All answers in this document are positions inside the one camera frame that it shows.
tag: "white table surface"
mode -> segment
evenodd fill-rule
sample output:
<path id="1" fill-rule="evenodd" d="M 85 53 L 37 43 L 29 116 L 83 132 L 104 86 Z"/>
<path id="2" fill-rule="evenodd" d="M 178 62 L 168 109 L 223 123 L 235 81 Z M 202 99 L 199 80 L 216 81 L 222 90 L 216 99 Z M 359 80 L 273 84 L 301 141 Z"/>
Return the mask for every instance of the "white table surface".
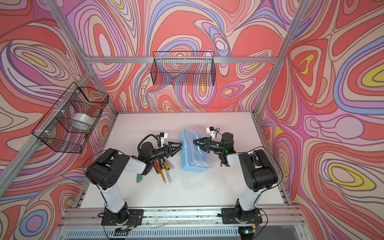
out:
<path id="1" fill-rule="evenodd" d="M 220 133 L 233 134 L 237 152 L 261 146 L 261 141 L 248 112 L 238 113 L 138 113 L 119 114 L 106 143 L 107 148 L 118 149 L 127 155 L 137 156 L 137 145 L 148 134 L 167 132 L 165 143 L 179 142 L 183 129 L 189 127 L 219 127 Z M 148 138 L 157 147 L 153 137 Z M 165 184 L 152 170 L 136 183 L 136 173 L 123 171 L 117 184 L 128 207 L 181 207 L 234 205 L 241 197 L 246 184 L 240 167 L 220 167 L 217 155 L 210 153 L 214 162 L 204 172 L 185 172 L 178 152 L 169 158 L 175 169 L 170 175 L 173 182 Z M 279 189 L 266 191 L 259 204 L 282 204 Z M 81 208 L 104 207 L 104 200 L 97 187 L 90 184 Z"/>

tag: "vent grille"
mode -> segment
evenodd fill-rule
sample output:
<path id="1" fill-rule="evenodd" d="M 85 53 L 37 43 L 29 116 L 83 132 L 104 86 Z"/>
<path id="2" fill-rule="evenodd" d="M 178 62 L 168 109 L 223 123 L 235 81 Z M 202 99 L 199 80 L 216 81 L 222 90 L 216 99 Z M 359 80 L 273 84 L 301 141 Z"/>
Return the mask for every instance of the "vent grille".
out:
<path id="1" fill-rule="evenodd" d="M 115 233 L 105 229 L 109 238 L 171 238 L 171 237 L 238 237 L 238 227 L 162 227 L 136 228 L 131 232 Z M 69 229 L 65 239 L 105 239 L 102 228 Z"/>

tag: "tool pile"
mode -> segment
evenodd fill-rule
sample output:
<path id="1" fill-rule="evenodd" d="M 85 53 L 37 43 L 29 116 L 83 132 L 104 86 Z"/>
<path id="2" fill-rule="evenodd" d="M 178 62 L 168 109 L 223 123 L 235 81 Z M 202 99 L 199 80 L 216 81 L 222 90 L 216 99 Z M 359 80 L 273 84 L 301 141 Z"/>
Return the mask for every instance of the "tool pile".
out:
<path id="1" fill-rule="evenodd" d="M 169 170 L 174 169 L 175 167 L 172 165 L 172 163 L 168 159 L 166 159 L 166 158 L 156 159 L 154 162 L 152 162 L 152 164 L 153 164 L 153 168 L 155 169 L 156 173 L 160 174 L 161 177 L 163 178 L 164 183 L 167 183 L 167 181 L 166 181 L 164 174 L 162 172 L 163 170 L 166 172 L 168 182 L 172 183 L 172 178 L 170 177 Z M 140 182 L 142 180 L 142 178 L 143 178 L 143 175 L 138 174 L 136 182 Z"/>

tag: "black mounting plate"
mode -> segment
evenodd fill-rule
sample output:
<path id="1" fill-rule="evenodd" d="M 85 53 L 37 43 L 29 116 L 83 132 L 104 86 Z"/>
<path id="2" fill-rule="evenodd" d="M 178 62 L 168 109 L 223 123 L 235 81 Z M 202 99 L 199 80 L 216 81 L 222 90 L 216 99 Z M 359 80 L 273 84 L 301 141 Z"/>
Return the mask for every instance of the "black mounting plate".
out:
<path id="1" fill-rule="evenodd" d="M 137 224 L 137 225 L 141 225 L 144 210 L 143 209 L 128 209 L 128 212 L 129 212 L 129 215 L 136 216 L 139 220 L 139 224 Z M 124 225 L 129 225 L 129 226 L 132 225 L 133 226 L 135 224 L 135 222 L 137 222 L 137 220 L 135 220 L 135 219 L 136 218 L 129 216 L 128 221 Z M 114 221 L 114 218 L 111 217 L 107 208 L 104 209 L 104 216 L 103 216 L 103 219 L 101 221 L 101 225 L 102 226 L 117 226 L 117 224 Z"/>
<path id="2" fill-rule="evenodd" d="M 259 209 L 253 209 L 253 215 L 255 215 L 257 221 L 255 221 L 256 226 L 258 226 L 260 223 L 263 222 L 263 219 L 260 214 Z M 234 208 L 222 208 L 221 209 L 221 214 L 222 214 L 222 220 L 223 224 L 240 224 L 239 221 L 236 219 L 235 215 L 235 209 Z"/>

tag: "screwdriver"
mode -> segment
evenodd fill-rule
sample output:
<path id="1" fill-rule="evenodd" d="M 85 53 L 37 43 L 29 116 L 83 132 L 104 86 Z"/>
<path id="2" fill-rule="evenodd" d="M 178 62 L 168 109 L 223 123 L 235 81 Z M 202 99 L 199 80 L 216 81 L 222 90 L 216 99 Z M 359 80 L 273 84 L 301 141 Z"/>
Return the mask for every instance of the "screwdriver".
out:
<path id="1" fill-rule="evenodd" d="M 157 174 L 160 174 L 159 170 L 157 169 L 155 162 L 152 162 L 153 168 L 155 169 Z"/>
<path id="2" fill-rule="evenodd" d="M 163 158 L 163 163 L 164 163 L 165 169 L 166 169 L 166 170 L 169 170 L 169 169 L 170 169 L 170 168 L 169 168 L 169 165 L 168 165 L 168 163 L 164 160 L 164 158 Z"/>
<path id="3" fill-rule="evenodd" d="M 161 177 L 163 178 L 164 183 L 167 183 L 166 182 L 166 178 L 164 178 L 164 174 L 162 173 L 162 171 L 160 169 L 159 162 L 157 161 L 157 159 L 155 160 L 155 166 L 158 167 L 158 170 L 159 170 L 159 172 L 161 174 Z"/>
<path id="4" fill-rule="evenodd" d="M 165 160 L 166 160 L 167 164 L 168 164 L 172 169 L 175 168 L 175 167 L 172 165 L 172 163 L 171 163 L 170 161 L 168 161 L 168 159 L 165 158 Z"/>
<path id="5" fill-rule="evenodd" d="M 160 169 L 161 169 L 161 170 L 164 170 L 164 169 L 165 169 L 164 164 L 163 164 L 163 162 L 161 161 L 161 159 L 159 159 L 159 165 L 160 165 Z"/>
<path id="6" fill-rule="evenodd" d="M 166 174 L 167 174 L 168 182 L 172 183 L 172 178 L 170 177 L 169 172 L 168 172 L 167 169 L 166 169 Z"/>

